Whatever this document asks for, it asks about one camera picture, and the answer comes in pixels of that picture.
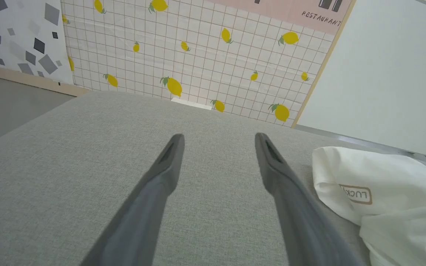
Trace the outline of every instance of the wooden edge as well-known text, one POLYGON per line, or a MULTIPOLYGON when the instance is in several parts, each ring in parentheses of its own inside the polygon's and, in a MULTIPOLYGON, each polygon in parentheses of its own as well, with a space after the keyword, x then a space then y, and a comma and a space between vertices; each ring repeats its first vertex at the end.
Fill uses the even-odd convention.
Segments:
POLYGON ((301 106, 299 112, 297 113, 297 116, 295 117, 294 123, 292 124, 292 128, 297 126, 299 118, 300 118, 303 110, 305 109, 305 106, 307 105, 307 102, 310 99, 310 96, 313 93, 313 90, 315 89, 315 86, 317 85, 318 80, 320 79, 321 74, 323 73, 323 70, 325 69, 325 67, 328 63, 328 59, 330 58, 331 53, 333 52, 333 49, 335 49, 336 43, 338 42, 338 39, 341 36, 341 32, 343 31, 343 29, 346 25, 346 22, 348 22, 348 18, 351 14, 351 11, 353 10, 353 7, 355 6, 355 3, 356 3, 356 0, 351 0, 351 3, 349 4, 348 10, 346 11, 345 17, 343 18, 343 22, 341 23, 341 27, 339 27, 338 32, 336 32, 335 38, 333 39, 333 42, 331 43, 330 49, 328 50, 327 55, 325 55, 325 59, 323 60, 323 64, 321 64, 321 67, 318 70, 318 74, 317 74, 315 80, 313 81, 313 83, 310 87, 310 91, 308 92, 307 96, 305 97, 305 100, 303 101, 302 106, 301 106))
POLYGON ((49 78, 34 76, 25 74, 19 71, 5 69, 0 67, 0 79, 7 79, 9 81, 15 81, 30 86, 35 86, 42 89, 48 89, 49 91, 56 91, 72 96, 81 96, 89 90, 80 88, 79 86, 65 84, 54 81, 49 78))

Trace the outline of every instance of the lemon print backdrop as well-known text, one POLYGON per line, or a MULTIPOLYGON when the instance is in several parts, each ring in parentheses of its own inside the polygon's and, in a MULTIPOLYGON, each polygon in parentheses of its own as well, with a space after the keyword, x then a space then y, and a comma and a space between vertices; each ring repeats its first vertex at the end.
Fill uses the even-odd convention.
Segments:
MULTIPOLYGON (((280 9, 275 1, 260 3, 280 9)), ((76 85, 176 97, 288 127, 334 38, 293 18, 203 0, 61 2, 76 85)))

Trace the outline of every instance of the white strip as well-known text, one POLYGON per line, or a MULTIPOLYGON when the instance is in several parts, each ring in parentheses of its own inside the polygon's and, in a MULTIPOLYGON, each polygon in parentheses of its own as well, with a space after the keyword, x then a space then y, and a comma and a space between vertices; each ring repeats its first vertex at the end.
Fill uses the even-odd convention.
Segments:
POLYGON ((179 103, 179 104, 185 104, 185 105, 190 105, 190 106, 194 106, 194 107, 206 109, 206 110, 211 110, 212 109, 211 106, 203 105, 203 104, 198 104, 198 103, 194 103, 194 102, 189 102, 189 101, 185 101, 185 100, 182 100, 182 99, 179 99, 179 98, 172 98, 171 101, 179 103))

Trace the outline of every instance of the crumpled white cloth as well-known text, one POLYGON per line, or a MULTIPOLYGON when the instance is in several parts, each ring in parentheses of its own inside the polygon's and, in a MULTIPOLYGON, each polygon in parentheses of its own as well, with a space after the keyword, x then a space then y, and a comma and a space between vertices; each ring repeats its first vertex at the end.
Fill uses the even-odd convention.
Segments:
POLYGON ((426 166, 341 147, 312 153, 320 200, 361 226, 372 266, 426 266, 426 166))

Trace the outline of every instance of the yellow lemon print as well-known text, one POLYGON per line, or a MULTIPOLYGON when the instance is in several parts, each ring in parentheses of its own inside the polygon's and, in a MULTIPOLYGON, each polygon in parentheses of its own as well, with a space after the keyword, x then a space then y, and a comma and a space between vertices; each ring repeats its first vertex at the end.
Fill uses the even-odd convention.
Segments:
POLYGON ((134 46, 132 47, 132 50, 134 52, 139 52, 139 43, 138 42, 134 42, 134 46))
POLYGON ((101 14, 106 14, 106 10, 103 8, 103 4, 100 2, 100 0, 95 0, 93 5, 95 6, 96 11, 100 12, 101 14))
POLYGON ((166 10, 167 7, 169 7, 169 6, 165 2, 165 0, 154 0, 149 5, 149 13, 152 14, 152 12, 155 13, 156 11, 162 12, 162 11, 166 10))
POLYGON ((224 42, 226 42, 227 44, 230 44, 233 42, 233 39, 231 39, 231 34, 230 31, 227 30, 226 28, 223 28, 223 31, 221 32, 221 38, 223 39, 224 42))
POLYGON ((279 45, 284 44, 294 44, 299 41, 299 37, 295 32, 287 32, 286 34, 282 35, 279 39, 279 45))
POLYGON ((303 72, 301 77, 302 77, 303 81, 309 81, 310 80, 310 78, 308 77, 308 74, 306 72, 303 72))
POLYGON ((212 100, 212 101, 211 101, 211 103, 212 103, 212 104, 214 104, 214 107, 215 107, 218 111, 220 111, 220 112, 222 112, 222 113, 223 113, 223 111, 224 111, 224 104, 223 104, 221 101, 218 101, 218 100, 212 100))
POLYGON ((180 97, 180 94, 182 93, 182 86, 178 81, 173 78, 163 77, 160 79, 160 82, 164 83, 164 86, 167 85, 167 88, 173 95, 180 97))
POLYGON ((68 62, 70 63, 70 70, 75 71, 71 57, 68 57, 68 62))
POLYGON ((70 21, 67 19, 67 17, 66 17, 64 14, 62 14, 62 21, 63 21, 65 24, 70 24, 70 21))
POLYGON ((118 87, 118 81, 115 77, 111 76, 110 74, 104 74, 103 78, 105 78, 112 86, 118 87))
POLYGON ((289 118, 289 109, 281 104, 271 104, 268 109, 271 109, 272 112, 275 111, 275 117, 280 121, 285 122, 289 118))
POLYGON ((255 81, 257 79, 257 71, 254 71, 254 74, 251 75, 251 80, 255 81))
POLYGON ((188 52, 190 50, 190 47, 188 47, 186 42, 182 42, 181 47, 185 52, 188 52))

